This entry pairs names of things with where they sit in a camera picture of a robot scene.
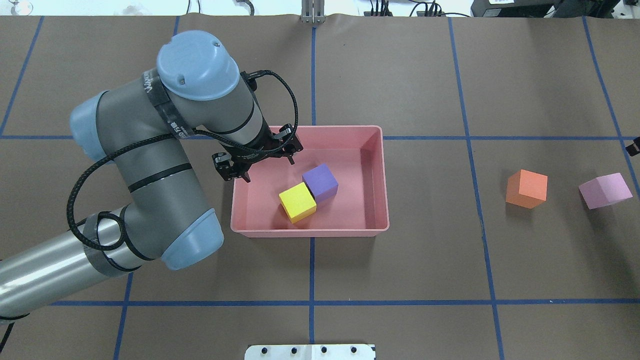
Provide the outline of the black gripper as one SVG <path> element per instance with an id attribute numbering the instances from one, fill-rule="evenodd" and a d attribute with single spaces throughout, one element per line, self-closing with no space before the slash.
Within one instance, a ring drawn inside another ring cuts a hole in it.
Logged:
<path id="1" fill-rule="evenodd" d="M 298 135 L 298 125 L 286 123 L 278 132 L 272 132 L 267 125 L 263 125 L 257 136 L 247 144 L 240 144 L 212 133 L 211 137 L 217 140 L 225 149 L 224 152 L 214 153 L 212 162 L 220 177 L 230 182 L 233 179 L 242 179 L 246 183 L 251 182 L 249 170 L 258 162 L 268 158 L 285 158 L 291 166 L 296 164 L 295 154 L 302 152 L 302 145 Z"/>

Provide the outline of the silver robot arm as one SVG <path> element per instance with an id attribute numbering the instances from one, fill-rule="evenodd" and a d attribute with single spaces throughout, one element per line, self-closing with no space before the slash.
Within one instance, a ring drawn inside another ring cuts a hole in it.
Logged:
<path id="1" fill-rule="evenodd" d="M 203 30 L 174 35 L 154 68 L 123 86 L 78 105 L 71 135 L 93 164 L 66 201 L 68 230 L 1 262 L 1 324 L 160 259 L 172 271 L 196 264 L 224 243 L 215 210 L 181 141 L 209 137 L 223 151 L 212 156 L 225 181 L 250 182 L 253 164 L 292 161 L 303 146 L 294 121 L 272 132 L 256 98 L 256 80 L 271 70 L 241 71 L 226 47 Z M 102 166 L 115 164 L 132 197 L 116 210 L 77 220 L 82 186 Z"/>

